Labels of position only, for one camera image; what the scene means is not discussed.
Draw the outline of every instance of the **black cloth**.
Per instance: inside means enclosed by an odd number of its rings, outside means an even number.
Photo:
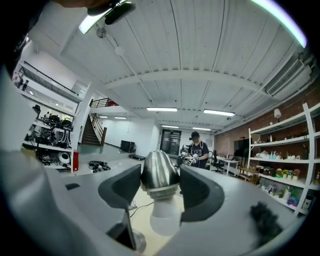
[[[193,156],[194,154],[197,154],[199,157],[202,157],[203,155],[205,154],[209,154],[209,149],[208,149],[208,146],[205,142],[201,141],[199,143],[199,145],[195,145],[194,143],[192,143],[188,149],[188,153]],[[198,162],[196,163],[192,163],[191,166],[192,167],[198,167],[198,168],[201,168],[201,169],[205,169],[206,168],[206,162],[207,162],[207,159],[203,159],[203,160],[198,160]]]

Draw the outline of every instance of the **ceiling light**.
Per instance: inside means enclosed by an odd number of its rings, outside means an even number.
[[[176,107],[147,107],[148,111],[167,111],[167,112],[177,112]]]
[[[233,117],[235,113],[232,112],[225,112],[225,111],[217,111],[217,110],[209,110],[205,109],[203,111],[205,114],[214,114],[214,115],[221,115],[221,116],[227,116],[227,117]]]
[[[102,17],[107,15],[112,9],[108,9],[105,12],[96,15],[96,16],[87,16],[85,19],[81,22],[79,29],[82,32],[82,34],[86,34]]]
[[[161,125],[162,127],[166,127],[166,128],[176,128],[178,129],[178,126],[170,126],[170,125]]]
[[[211,131],[211,129],[208,129],[208,128],[198,128],[198,127],[193,127],[192,129],[195,129],[195,130],[202,130],[202,131]]]
[[[294,20],[273,0],[251,0],[262,8],[266,9],[276,17],[293,34],[303,48],[307,45],[307,38]]]

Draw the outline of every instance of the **doorway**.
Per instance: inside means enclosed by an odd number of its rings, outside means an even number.
[[[178,156],[181,140],[181,131],[162,130],[160,149],[169,155]]]

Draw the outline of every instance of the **balcony railing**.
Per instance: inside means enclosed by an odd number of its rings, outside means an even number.
[[[111,107],[111,106],[119,106],[110,98],[102,98],[97,100],[91,100],[90,107],[93,108],[101,108],[101,107]]]

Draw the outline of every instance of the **ceiling beam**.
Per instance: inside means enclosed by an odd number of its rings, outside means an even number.
[[[148,82],[154,80],[173,80],[173,79],[188,79],[188,80],[205,80],[212,81],[216,84],[227,84],[235,87],[243,87],[248,90],[258,92],[263,95],[268,95],[264,91],[259,91],[261,88],[258,84],[248,80],[218,72],[200,71],[200,70],[165,70],[151,73],[133,75],[126,78],[121,78],[106,84],[108,89],[117,88],[124,85],[139,83],[140,81]]]

